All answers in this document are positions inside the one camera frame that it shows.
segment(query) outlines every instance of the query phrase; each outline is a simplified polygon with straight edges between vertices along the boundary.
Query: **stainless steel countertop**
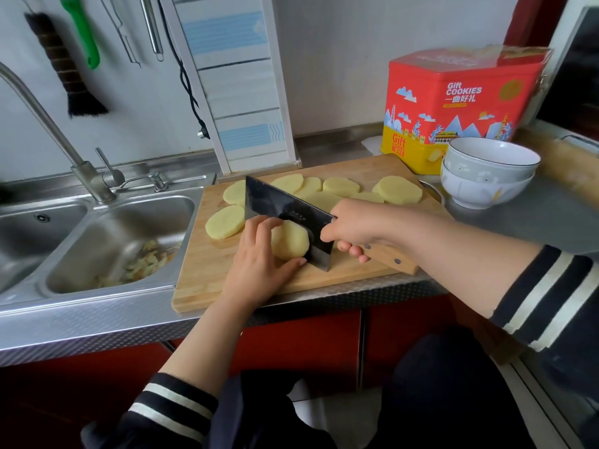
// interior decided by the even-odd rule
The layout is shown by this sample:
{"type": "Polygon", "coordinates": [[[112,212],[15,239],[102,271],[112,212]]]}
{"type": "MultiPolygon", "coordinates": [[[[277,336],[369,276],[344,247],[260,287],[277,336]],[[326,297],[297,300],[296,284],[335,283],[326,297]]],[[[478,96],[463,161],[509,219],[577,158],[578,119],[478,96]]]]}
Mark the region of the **stainless steel countertop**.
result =
{"type": "MultiPolygon", "coordinates": [[[[311,167],[370,156],[356,139],[364,136],[332,133],[300,138],[296,144],[303,166],[311,167]]],[[[439,181],[438,176],[424,179],[439,181]]],[[[573,253],[599,251],[599,212],[547,178],[536,177],[515,200],[485,211],[466,210],[450,199],[447,209],[457,220],[490,231],[573,253]]],[[[277,296],[257,310],[250,325],[441,292],[424,272],[413,277],[398,273],[277,296]]],[[[0,366],[183,337],[203,311],[177,314],[172,295],[168,289],[1,315],[0,366]]]]}

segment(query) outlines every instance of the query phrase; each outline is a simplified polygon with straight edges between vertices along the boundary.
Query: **hanging brush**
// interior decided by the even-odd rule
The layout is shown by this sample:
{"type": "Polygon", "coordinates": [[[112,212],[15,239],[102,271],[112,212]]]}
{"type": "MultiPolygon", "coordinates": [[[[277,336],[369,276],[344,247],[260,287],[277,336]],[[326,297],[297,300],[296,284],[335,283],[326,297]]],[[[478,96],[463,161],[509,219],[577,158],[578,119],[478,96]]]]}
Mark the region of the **hanging brush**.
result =
{"type": "Polygon", "coordinates": [[[25,19],[29,24],[29,28],[40,41],[52,67],[62,82],[62,86],[66,90],[69,117],[97,117],[108,113],[106,107],[89,92],[85,83],[83,83],[77,65],[56,32],[50,17],[42,12],[31,11],[25,13],[25,19]]]}

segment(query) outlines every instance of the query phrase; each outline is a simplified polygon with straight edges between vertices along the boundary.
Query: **sink basin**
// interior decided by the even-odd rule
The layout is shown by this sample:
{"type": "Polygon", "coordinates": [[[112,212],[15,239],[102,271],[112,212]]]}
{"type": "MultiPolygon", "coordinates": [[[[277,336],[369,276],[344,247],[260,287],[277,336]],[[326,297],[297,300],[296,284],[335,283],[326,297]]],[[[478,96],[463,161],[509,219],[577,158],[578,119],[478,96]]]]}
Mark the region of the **sink basin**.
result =
{"type": "Polygon", "coordinates": [[[34,272],[86,213],[77,204],[0,213],[0,293],[34,272]]]}
{"type": "Polygon", "coordinates": [[[156,240],[167,248],[183,241],[194,210],[195,203],[186,196],[152,198],[110,209],[85,228],[52,269],[46,282],[49,291],[91,290],[98,287],[100,278],[120,281],[125,266],[146,242],[156,240]]]}

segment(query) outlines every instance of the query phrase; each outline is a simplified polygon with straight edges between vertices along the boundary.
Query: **white bowl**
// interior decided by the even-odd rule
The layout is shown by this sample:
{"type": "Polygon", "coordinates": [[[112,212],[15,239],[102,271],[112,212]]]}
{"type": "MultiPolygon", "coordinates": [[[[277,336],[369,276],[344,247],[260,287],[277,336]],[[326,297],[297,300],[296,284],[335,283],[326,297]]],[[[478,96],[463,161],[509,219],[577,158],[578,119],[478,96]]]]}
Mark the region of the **white bowl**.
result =
{"type": "Polygon", "coordinates": [[[447,170],[445,161],[441,165],[441,184],[454,202],[471,210],[485,210],[500,203],[509,202],[520,194],[533,176],[520,182],[494,184],[475,182],[461,178],[447,170]]]}
{"type": "Polygon", "coordinates": [[[447,170],[466,180],[505,184],[532,176],[541,157],[515,143],[458,137],[449,142],[444,160],[447,170]]]}

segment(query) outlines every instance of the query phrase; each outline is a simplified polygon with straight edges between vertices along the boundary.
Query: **knife blade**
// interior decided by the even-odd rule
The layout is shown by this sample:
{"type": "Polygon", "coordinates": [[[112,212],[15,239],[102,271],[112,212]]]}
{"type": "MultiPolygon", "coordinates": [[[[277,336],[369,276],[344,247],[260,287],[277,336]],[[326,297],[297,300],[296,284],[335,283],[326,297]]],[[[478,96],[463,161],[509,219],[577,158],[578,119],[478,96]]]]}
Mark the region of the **knife blade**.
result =
{"type": "Polygon", "coordinates": [[[246,220],[257,216],[291,220],[308,231],[310,248],[304,256],[308,263],[328,271],[333,242],[320,240],[320,231],[335,217],[310,203],[271,186],[264,181],[246,176],[246,220]]]}

